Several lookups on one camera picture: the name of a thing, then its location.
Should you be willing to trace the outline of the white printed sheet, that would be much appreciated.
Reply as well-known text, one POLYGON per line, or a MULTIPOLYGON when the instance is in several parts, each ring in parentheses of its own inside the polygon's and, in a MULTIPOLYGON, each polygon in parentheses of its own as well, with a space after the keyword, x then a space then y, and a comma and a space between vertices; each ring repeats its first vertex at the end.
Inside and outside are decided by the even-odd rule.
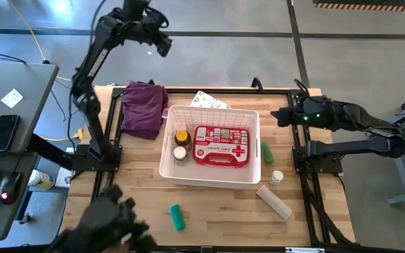
POLYGON ((75 175, 75 171, 61 167, 56 177, 55 187, 69 188, 71 185, 71 178, 75 175))

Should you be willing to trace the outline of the black computer mouse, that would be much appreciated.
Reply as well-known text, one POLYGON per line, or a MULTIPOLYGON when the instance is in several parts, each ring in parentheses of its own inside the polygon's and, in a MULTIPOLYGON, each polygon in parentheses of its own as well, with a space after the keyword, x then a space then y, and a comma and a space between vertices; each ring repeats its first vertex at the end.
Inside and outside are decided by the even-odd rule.
POLYGON ((11 172, 3 177, 0 183, 0 201, 5 205, 13 204, 20 192, 22 174, 11 172))

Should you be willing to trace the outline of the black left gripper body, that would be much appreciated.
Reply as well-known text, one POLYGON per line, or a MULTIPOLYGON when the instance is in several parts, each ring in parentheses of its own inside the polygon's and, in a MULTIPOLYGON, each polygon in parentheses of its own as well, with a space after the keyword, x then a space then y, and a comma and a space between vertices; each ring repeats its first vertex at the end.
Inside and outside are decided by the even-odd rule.
POLYGON ((168 19, 161 14, 149 13, 136 21, 136 40, 147 44, 169 44, 169 37, 162 29, 169 26, 168 19))

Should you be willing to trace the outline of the white can with yellow label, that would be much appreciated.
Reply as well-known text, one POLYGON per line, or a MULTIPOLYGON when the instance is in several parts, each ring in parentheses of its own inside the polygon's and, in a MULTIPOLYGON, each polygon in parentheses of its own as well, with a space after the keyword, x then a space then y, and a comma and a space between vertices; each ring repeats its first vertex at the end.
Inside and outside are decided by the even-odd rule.
POLYGON ((34 169, 30 175, 28 186, 50 190, 55 185, 55 178, 45 172, 34 169))

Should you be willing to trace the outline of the black aluminium table frame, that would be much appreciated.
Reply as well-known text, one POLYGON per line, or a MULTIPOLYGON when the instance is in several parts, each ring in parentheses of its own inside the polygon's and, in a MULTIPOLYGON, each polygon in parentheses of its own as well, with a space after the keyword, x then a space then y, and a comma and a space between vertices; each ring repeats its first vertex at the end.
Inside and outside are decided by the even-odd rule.
POLYGON ((283 182, 272 191, 290 206, 289 218, 281 218, 256 194, 247 189, 180 186, 159 173, 163 136, 147 141, 120 136, 122 158, 114 182, 127 197, 136 201, 136 211, 150 225, 158 252, 191 253, 209 251, 283 251, 287 246, 333 246, 335 238, 316 213, 307 214, 301 176, 295 173, 291 148, 296 133, 279 129, 270 110, 284 106, 290 99, 285 89, 216 89, 217 98, 237 109, 259 113, 260 138, 271 145, 276 158, 262 165, 261 185, 270 173, 280 169, 283 182), (174 228, 169 208, 180 205, 186 228, 174 228))

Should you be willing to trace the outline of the small white pill bottle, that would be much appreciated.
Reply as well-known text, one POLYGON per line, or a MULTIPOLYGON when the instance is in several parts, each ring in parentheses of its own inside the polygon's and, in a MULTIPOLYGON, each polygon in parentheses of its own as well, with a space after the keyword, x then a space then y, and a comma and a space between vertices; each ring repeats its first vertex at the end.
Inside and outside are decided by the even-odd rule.
POLYGON ((269 184, 277 186, 283 180, 283 177, 283 172, 275 170, 270 175, 269 184))

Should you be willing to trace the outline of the black mat with hazard stripe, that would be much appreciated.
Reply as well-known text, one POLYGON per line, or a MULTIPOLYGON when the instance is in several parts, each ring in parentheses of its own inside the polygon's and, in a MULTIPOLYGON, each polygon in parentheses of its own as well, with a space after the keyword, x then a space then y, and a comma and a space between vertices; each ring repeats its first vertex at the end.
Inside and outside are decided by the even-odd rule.
POLYGON ((405 12, 405 0, 312 0, 314 7, 354 11, 405 12))

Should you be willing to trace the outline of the white perforated plastic basket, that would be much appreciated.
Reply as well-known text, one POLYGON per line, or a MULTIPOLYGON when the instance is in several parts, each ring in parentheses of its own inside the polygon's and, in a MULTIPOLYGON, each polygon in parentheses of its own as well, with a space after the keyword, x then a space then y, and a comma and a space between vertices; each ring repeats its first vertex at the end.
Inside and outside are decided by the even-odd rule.
POLYGON ((189 186, 215 188, 249 188, 260 182, 261 175, 259 114, 254 110, 199 108, 173 105, 168 110, 159 173, 171 182, 189 186), (198 164, 193 159, 193 139, 198 126, 247 129, 250 135, 250 159, 243 167, 218 167, 198 164), (181 167, 174 162, 178 130, 191 135, 189 163, 181 167))

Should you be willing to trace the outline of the bright green bandage roll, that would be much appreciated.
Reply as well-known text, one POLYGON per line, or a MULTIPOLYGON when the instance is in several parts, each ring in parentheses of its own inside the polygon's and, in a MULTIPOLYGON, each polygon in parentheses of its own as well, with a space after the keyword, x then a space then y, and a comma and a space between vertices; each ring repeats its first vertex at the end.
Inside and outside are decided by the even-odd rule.
POLYGON ((262 151, 264 161, 266 163, 268 163, 268 164, 274 163, 274 155, 271 151, 269 144, 266 141, 262 142, 261 151, 262 151))

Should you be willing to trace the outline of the black smartphone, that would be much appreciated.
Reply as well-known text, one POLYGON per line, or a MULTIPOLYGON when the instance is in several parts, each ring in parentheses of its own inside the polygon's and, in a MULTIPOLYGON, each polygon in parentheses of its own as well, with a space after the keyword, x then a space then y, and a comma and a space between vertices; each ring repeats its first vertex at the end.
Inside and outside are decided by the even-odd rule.
POLYGON ((0 152, 5 152, 10 149, 19 122, 19 115, 0 116, 0 152))

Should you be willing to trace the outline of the amber bottle with yellow lid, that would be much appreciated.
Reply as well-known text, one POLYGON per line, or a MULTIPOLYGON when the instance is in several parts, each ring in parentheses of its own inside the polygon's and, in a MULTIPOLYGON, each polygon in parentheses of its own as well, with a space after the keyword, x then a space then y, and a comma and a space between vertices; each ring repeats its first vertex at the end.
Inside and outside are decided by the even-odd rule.
POLYGON ((187 152, 191 151, 191 135, 187 130, 178 130, 174 136, 174 141, 177 146, 184 148, 187 152))

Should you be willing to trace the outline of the silver metal bracket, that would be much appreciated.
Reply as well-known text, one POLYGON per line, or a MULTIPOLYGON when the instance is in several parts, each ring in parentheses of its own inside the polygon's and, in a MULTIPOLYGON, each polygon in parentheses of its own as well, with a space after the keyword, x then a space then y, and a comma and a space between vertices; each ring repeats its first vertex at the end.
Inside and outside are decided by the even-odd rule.
POLYGON ((316 247, 286 247, 285 253, 326 253, 324 248, 316 247))

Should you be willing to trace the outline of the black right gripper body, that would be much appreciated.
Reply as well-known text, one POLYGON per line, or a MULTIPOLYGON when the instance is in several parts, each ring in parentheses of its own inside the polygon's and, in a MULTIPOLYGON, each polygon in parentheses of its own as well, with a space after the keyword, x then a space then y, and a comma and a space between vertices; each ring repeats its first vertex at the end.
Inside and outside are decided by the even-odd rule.
POLYGON ((335 121, 335 108, 325 96, 304 97, 298 100, 292 118, 296 124, 328 129, 335 121))

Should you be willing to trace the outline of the grey office desk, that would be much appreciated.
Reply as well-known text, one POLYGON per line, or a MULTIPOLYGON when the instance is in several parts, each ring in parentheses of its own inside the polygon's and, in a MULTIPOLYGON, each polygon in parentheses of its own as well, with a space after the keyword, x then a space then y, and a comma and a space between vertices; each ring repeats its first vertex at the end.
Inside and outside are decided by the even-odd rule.
POLYGON ((0 62, 0 240, 15 221, 38 160, 30 149, 34 129, 59 68, 57 65, 0 62))

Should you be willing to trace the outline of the purple folded cloth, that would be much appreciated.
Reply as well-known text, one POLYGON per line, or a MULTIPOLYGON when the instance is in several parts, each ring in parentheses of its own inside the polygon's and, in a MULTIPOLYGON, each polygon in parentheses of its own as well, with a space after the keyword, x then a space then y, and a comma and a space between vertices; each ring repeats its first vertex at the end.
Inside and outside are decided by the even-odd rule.
POLYGON ((122 96, 122 132, 155 140, 160 133, 162 113, 168 107, 168 101, 165 87, 145 82, 130 82, 122 96))

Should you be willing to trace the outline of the beige gauze roll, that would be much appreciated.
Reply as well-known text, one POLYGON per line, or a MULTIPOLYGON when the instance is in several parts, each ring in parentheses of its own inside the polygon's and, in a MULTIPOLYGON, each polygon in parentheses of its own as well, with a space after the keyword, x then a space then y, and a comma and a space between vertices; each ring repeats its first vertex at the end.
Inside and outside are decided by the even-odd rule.
POLYGON ((292 214, 291 208, 266 186, 262 186, 256 194, 283 219, 289 218, 292 214))

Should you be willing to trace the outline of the teal bandage roll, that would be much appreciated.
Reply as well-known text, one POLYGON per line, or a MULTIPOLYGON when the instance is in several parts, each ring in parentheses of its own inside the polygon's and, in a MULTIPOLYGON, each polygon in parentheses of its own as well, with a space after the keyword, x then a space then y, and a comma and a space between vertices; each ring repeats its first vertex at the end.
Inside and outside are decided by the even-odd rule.
POLYGON ((183 231, 186 228, 186 223, 180 205, 172 205, 169 210, 174 228, 177 231, 183 231))

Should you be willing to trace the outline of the red first aid kit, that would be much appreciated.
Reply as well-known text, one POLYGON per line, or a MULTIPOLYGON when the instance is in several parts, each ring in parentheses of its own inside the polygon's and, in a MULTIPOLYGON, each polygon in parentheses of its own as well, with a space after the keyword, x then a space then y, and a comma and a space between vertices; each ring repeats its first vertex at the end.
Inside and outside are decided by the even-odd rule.
POLYGON ((250 159, 247 129, 198 126, 193 139, 193 159, 198 164, 243 167, 250 159))

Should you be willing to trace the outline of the clear bottle with white lid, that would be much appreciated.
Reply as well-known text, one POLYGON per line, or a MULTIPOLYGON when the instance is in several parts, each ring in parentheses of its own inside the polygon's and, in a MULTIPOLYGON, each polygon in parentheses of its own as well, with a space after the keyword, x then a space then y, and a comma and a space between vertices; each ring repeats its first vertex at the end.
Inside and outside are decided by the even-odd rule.
POLYGON ((175 164, 181 167, 185 167, 189 163, 188 151, 182 146, 175 147, 173 157, 175 164))

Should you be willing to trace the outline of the black desk foot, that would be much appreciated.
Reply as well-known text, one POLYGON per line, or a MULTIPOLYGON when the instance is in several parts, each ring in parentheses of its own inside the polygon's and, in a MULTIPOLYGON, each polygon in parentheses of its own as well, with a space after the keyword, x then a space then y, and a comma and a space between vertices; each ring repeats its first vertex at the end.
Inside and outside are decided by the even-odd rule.
MULTIPOLYGON (((65 169, 72 168, 72 160, 68 157, 68 153, 56 147, 54 144, 49 143, 46 139, 39 135, 32 134, 30 142, 27 146, 27 151, 32 151, 38 154, 40 157, 57 164, 59 167, 63 167, 65 169)), ((31 186, 26 186, 23 189, 20 205, 14 218, 15 221, 19 222, 19 224, 25 224, 32 220, 31 215, 26 212, 31 196, 31 186)))

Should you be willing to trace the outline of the white paper note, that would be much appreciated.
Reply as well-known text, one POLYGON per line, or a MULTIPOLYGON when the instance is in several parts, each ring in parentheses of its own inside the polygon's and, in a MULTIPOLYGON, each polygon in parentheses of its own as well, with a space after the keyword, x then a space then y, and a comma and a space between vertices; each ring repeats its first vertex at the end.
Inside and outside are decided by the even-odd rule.
POLYGON ((22 99, 23 95, 16 89, 12 89, 0 101, 9 108, 14 108, 22 99))

